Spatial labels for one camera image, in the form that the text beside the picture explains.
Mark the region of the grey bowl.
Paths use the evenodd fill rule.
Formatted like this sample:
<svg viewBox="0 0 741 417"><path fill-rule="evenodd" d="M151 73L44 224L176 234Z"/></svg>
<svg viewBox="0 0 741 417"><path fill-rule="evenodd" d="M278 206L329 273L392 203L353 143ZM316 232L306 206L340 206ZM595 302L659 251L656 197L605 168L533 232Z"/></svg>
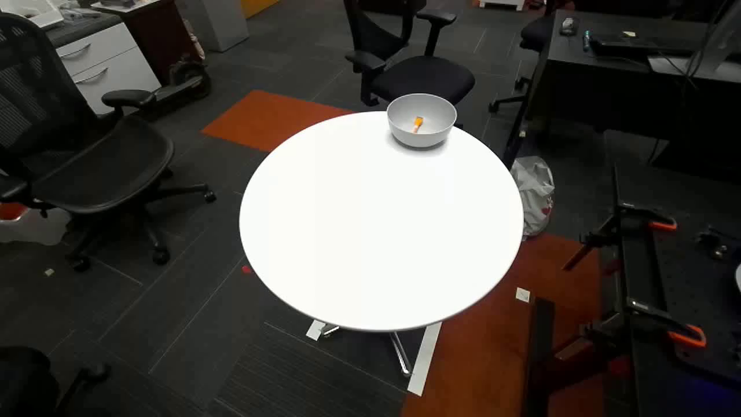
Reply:
<svg viewBox="0 0 741 417"><path fill-rule="evenodd" d="M411 134L414 116L423 117L423 125L416 134ZM408 92L387 104L392 136L410 148L440 146L455 125L455 117L455 105L450 100L430 92Z"/></svg>

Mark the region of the white plastic bag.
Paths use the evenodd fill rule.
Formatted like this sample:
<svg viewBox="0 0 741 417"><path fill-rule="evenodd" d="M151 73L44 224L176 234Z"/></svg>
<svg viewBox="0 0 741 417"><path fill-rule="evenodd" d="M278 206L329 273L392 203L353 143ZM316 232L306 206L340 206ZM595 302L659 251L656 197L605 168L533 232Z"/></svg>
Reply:
<svg viewBox="0 0 741 417"><path fill-rule="evenodd" d="M554 212L556 178L540 154L517 156L512 176L524 203L524 235L542 234Z"/></svg>

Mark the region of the white table base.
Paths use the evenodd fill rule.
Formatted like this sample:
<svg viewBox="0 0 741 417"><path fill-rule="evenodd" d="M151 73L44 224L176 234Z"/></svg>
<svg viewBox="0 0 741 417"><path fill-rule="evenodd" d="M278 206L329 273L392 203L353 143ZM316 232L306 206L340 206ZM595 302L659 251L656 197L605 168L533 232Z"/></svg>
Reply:
<svg viewBox="0 0 741 417"><path fill-rule="evenodd" d="M306 329L306 337L311 339L319 339L319 337L329 337L331 334L336 334L340 326L322 322L322 319L313 319ZM434 346L440 339L440 331L443 331L443 322L433 322L429 326L422 329L422 339L416 346L414 359L410 359L410 352L401 337L401 331L392 331L389 334L389 343L394 346L396 361L401 373L408 377L408 394L411 396L423 396L426 388L426 379L433 365L433 357L434 357Z"/></svg>

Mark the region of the black padded office chair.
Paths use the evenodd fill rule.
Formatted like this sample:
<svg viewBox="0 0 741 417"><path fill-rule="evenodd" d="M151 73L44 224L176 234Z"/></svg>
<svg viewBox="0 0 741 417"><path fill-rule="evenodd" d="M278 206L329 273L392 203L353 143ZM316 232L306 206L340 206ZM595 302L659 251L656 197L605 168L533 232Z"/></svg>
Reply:
<svg viewBox="0 0 741 417"><path fill-rule="evenodd" d="M450 101L460 101L474 85L474 73L434 53L440 32L455 20L452 10L430 9L416 0L392 0L401 17L401 32L392 34L370 17L365 0L343 0L350 24L352 50L344 60L362 75L359 100L375 105L380 100L392 101L408 92L430 92ZM411 23L429 23L423 50L394 60L411 34Z"/></svg>

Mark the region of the black scooter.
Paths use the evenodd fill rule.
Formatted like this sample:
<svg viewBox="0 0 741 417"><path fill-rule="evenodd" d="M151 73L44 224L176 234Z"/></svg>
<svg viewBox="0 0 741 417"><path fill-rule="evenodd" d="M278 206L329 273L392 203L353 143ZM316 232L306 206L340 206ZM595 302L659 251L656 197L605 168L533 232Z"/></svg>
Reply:
<svg viewBox="0 0 741 417"><path fill-rule="evenodd" d="M169 71L166 83L152 92L151 110L169 110L179 104L209 97L213 90L211 73L202 60L190 56L179 58Z"/></svg>

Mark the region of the upper orange black clamp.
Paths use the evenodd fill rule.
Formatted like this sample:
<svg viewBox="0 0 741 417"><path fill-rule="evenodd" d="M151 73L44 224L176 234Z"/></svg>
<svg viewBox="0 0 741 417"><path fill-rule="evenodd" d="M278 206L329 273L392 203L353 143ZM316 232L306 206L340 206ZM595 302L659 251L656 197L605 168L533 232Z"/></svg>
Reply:
<svg viewBox="0 0 741 417"><path fill-rule="evenodd" d="M678 221L657 207L619 202L610 212L588 234L580 235L579 249L568 260L565 270L571 270L595 248L614 244L625 221L636 221L652 232L675 232Z"/></svg>

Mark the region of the orange black clamp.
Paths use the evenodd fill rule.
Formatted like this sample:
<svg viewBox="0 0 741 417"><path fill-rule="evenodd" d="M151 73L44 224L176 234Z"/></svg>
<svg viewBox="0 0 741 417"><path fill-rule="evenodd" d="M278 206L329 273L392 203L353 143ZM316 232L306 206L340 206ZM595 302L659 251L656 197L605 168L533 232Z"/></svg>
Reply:
<svg viewBox="0 0 741 417"><path fill-rule="evenodd" d="M652 232L675 232L678 221L657 207L619 202L610 212L588 234L580 235L579 249L568 260L565 270L571 270L595 248L614 244L625 221L636 221Z"/></svg>
<svg viewBox="0 0 741 417"><path fill-rule="evenodd" d="M651 322L664 331L664 336L683 349L703 349L708 337L701 326L683 322L666 309L627 297L614 313L601 319L588 322L579 334L597 345L625 345L630 337L627 326L631 322Z"/></svg>

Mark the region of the lower orange black clamp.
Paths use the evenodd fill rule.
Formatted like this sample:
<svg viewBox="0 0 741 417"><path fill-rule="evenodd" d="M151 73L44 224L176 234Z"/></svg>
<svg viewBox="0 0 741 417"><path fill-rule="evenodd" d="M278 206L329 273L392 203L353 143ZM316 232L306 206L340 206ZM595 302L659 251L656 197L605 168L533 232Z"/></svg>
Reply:
<svg viewBox="0 0 741 417"><path fill-rule="evenodd" d="M703 349L708 337L701 326L683 322L666 309L627 297L614 313L601 319L588 322L579 334L597 345L625 345L630 337L627 326L631 322L651 322L664 331L664 336L683 349Z"/></svg>

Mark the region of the white drawer cabinet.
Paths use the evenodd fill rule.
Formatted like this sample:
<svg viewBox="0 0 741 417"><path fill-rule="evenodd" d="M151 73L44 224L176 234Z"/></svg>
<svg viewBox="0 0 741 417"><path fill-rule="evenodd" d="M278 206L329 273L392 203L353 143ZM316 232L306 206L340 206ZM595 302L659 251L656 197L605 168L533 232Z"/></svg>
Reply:
<svg viewBox="0 0 741 417"><path fill-rule="evenodd" d="M47 34L73 85L98 116L111 112L111 105L102 101L104 92L152 92L159 88L159 78L151 70L144 50L128 24L114 14L65 17L47 27Z"/></svg>

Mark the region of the black mesh office chair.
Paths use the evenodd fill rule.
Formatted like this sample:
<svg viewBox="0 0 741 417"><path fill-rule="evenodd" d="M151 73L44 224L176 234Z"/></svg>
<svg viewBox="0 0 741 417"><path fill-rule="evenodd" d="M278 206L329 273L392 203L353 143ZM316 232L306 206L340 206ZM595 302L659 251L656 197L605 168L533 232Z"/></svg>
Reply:
<svg viewBox="0 0 741 417"><path fill-rule="evenodd" d="M216 192L206 182L159 188L172 176L176 146L146 123L155 100L144 90L114 90L114 105L100 117L73 85L47 30L19 14L0 14L0 171L3 199L81 219L81 241L66 260L73 270L91 266L92 242L115 214L136 217L152 244L152 261L166 263L147 206L179 193Z"/></svg>

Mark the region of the black desk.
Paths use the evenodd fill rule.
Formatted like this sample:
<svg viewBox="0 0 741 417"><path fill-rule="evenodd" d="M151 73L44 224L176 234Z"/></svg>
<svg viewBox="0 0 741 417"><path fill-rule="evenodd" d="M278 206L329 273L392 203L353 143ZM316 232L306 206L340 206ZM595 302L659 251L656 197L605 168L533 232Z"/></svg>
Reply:
<svg viewBox="0 0 741 417"><path fill-rule="evenodd" d="M739 165L739 6L707 20L556 10L505 146L512 165L533 123L570 119L666 139L666 152Z"/></svg>

